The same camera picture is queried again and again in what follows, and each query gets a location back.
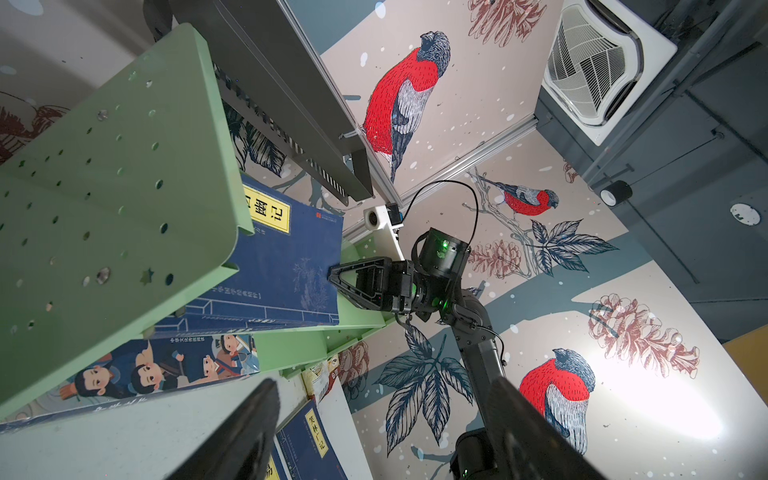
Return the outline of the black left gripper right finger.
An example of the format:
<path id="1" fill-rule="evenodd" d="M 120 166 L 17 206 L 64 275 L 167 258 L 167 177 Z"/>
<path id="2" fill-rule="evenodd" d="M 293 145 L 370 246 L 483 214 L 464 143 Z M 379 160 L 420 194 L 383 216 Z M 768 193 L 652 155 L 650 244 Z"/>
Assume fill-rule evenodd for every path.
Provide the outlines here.
<path id="1" fill-rule="evenodd" d="M 601 479 L 504 377 L 491 383 L 485 428 L 500 479 Z"/>

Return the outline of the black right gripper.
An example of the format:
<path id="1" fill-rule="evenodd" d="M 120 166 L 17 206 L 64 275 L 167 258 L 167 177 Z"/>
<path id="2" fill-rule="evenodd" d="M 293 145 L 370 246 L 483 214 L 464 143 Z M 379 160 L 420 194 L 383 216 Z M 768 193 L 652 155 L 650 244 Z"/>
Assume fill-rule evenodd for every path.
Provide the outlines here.
<path id="1" fill-rule="evenodd" d="M 363 310 L 410 313 L 418 293 L 414 263 L 390 261 L 387 257 L 332 266 L 328 281 L 351 304 Z"/>

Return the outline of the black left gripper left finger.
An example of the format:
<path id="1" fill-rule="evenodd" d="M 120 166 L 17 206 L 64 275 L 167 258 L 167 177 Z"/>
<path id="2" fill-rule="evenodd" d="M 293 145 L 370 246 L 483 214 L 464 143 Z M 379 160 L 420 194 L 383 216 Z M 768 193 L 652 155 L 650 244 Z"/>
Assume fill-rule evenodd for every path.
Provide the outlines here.
<path id="1" fill-rule="evenodd" d="M 262 381 L 171 479 L 264 479 L 279 420 L 278 385 Z"/>

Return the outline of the colourful cartoon cover book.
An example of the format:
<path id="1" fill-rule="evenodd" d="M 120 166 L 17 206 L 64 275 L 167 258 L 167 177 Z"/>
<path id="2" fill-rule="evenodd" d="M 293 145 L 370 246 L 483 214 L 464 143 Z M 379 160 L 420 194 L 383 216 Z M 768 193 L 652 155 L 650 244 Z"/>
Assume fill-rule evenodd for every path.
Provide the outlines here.
<path id="1" fill-rule="evenodd" d="M 260 372 L 250 335 L 131 340 L 1 421 L 10 433 L 35 423 L 146 402 Z"/>

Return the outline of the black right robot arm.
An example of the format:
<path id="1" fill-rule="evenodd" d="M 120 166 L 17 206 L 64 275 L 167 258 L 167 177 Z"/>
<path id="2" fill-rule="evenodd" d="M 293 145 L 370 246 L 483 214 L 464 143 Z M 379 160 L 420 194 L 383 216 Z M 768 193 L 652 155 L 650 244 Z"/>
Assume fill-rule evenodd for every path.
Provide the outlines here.
<path id="1" fill-rule="evenodd" d="M 450 394 L 474 404 L 489 423 L 492 383 L 505 375 L 503 342 L 480 300 L 461 286 L 468 243 L 430 229 L 414 243 L 408 260 L 379 256 L 333 266 L 330 283 L 352 305 L 390 313 L 405 331 L 410 353 L 390 361 L 380 384 L 393 388 L 385 420 L 387 449 L 405 440 L 424 418 L 435 439 L 448 425 Z M 450 329 L 461 357 L 444 356 L 412 324 L 437 315 Z"/>

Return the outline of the snack bag red white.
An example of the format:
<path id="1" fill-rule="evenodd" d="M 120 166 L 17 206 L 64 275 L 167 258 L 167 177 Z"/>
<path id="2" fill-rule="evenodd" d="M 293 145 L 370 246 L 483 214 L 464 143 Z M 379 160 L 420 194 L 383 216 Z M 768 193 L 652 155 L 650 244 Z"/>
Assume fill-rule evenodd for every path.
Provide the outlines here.
<path id="1" fill-rule="evenodd" d="M 339 368 L 337 355 L 306 367 L 301 373 L 301 378 L 307 396 L 320 403 L 333 388 Z"/>

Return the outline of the green wooden shelf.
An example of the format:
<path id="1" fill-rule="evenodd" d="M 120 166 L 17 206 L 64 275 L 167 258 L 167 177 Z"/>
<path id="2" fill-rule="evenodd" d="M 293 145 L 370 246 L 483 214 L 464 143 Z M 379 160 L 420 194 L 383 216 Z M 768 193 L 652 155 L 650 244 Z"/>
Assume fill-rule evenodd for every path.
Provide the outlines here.
<path id="1" fill-rule="evenodd" d="M 178 26 L 2 165 L 2 415 L 230 277 L 251 232 L 208 45 Z"/>

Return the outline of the black hanging basket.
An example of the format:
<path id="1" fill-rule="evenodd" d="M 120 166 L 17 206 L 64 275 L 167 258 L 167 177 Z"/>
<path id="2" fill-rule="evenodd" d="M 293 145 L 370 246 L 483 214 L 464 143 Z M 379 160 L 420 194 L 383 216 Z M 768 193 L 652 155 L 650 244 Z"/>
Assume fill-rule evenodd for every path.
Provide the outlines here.
<path id="1" fill-rule="evenodd" d="M 145 1 L 154 39 L 175 25 L 207 42 L 223 99 L 343 204 L 373 196 L 367 148 L 282 1 Z"/>

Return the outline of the white ceiling air vent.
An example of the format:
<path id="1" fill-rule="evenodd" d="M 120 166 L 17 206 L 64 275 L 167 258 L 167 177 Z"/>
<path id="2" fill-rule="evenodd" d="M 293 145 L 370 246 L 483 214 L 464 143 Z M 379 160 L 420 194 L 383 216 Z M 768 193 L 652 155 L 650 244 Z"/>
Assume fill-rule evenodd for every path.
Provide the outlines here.
<path id="1" fill-rule="evenodd" d="M 542 87 L 600 146 L 676 52 L 619 1 L 566 1 Z"/>

